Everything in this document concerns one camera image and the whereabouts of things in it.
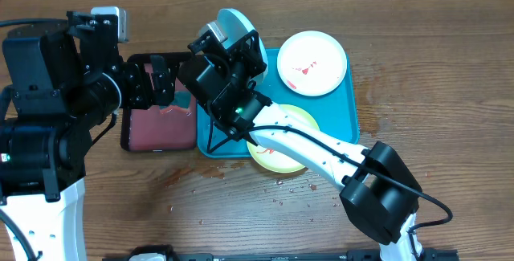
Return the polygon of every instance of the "teal object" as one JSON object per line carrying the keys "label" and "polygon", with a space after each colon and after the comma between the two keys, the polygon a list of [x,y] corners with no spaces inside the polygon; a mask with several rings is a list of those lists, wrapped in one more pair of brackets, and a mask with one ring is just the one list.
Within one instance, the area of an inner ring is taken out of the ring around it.
{"label": "teal object", "polygon": [[[338,138],[348,143],[356,144],[359,141],[360,130],[357,119],[357,106],[353,94],[352,72],[350,61],[343,82],[332,92],[323,96],[302,96],[289,89],[280,79],[276,68],[276,60],[279,48],[267,49],[268,72],[264,81],[255,87],[277,104],[292,104],[304,109],[311,114],[320,126],[320,131],[329,136]],[[200,151],[212,158],[241,158],[251,157],[248,152],[247,142],[229,141],[212,153],[207,153],[207,141],[209,140],[209,116],[198,105],[197,120],[197,145]],[[214,127],[211,147],[226,138],[225,133]]]}

